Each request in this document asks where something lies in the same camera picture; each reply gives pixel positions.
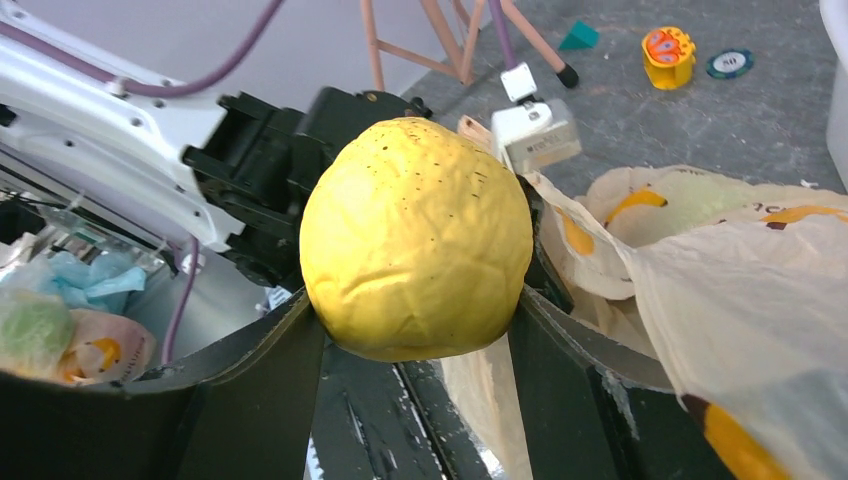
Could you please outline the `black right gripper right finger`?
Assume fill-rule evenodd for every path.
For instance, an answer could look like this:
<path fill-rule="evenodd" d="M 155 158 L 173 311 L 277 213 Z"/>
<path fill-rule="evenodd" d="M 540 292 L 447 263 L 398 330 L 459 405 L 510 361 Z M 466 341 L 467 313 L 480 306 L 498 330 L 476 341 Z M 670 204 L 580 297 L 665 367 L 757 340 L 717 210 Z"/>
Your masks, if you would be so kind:
<path fill-rule="evenodd" d="M 508 342 L 534 478 L 730 478 L 655 359 L 530 287 Z"/>

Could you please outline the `cream banana print plastic bag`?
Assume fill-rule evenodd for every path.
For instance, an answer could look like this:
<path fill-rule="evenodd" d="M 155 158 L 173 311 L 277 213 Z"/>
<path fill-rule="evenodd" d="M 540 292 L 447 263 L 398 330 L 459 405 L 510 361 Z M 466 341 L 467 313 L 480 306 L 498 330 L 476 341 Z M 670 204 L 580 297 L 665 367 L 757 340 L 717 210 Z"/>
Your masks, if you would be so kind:
<path fill-rule="evenodd" d="M 847 475 L 847 199 L 688 166 L 619 168 L 571 199 L 492 141 L 559 216 L 558 271 L 632 300 L 702 436 L 739 479 Z"/>

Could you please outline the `yellow fake fruit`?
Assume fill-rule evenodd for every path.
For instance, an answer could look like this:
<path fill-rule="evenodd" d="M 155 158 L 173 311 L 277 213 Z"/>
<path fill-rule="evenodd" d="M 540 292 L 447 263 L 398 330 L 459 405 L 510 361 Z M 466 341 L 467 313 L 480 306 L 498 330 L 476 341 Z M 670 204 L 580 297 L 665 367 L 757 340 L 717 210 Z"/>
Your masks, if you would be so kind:
<path fill-rule="evenodd" d="M 300 228 L 308 297 L 341 348 L 382 362 L 484 348 L 508 329 L 534 246 L 517 177 L 420 117 L 345 146 Z"/>

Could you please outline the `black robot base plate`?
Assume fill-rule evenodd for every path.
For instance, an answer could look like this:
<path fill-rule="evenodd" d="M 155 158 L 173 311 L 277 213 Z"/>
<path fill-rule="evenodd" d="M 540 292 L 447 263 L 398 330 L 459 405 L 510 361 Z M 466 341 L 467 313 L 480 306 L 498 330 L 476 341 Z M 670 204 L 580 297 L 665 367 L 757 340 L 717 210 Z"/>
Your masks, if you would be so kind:
<path fill-rule="evenodd" d="M 438 366 L 325 347 L 307 479 L 503 479 L 449 399 Z"/>

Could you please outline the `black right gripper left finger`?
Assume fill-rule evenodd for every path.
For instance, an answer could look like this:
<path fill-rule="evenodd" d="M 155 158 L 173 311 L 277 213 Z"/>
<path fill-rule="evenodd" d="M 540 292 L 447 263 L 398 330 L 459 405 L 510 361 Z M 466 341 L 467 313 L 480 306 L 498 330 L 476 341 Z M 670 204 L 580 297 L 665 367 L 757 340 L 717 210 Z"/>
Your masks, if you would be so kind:
<path fill-rule="evenodd" d="M 299 479 L 324 332 L 304 292 L 139 379 L 1 377 L 5 479 Z"/>

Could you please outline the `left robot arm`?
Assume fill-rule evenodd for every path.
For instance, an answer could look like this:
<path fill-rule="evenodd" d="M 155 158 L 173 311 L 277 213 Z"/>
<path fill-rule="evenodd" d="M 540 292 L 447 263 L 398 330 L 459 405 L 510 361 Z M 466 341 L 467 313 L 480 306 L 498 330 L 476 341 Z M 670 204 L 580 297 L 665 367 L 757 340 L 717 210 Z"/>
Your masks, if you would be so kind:
<path fill-rule="evenodd" d="M 248 280 L 298 289 L 307 199 L 372 124 L 429 117 L 419 98 L 323 88 L 306 111 L 172 82 L 1 5 L 1 151 L 8 178 L 87 195 L 94 220 L 151 247 L 179 235 Z"/>

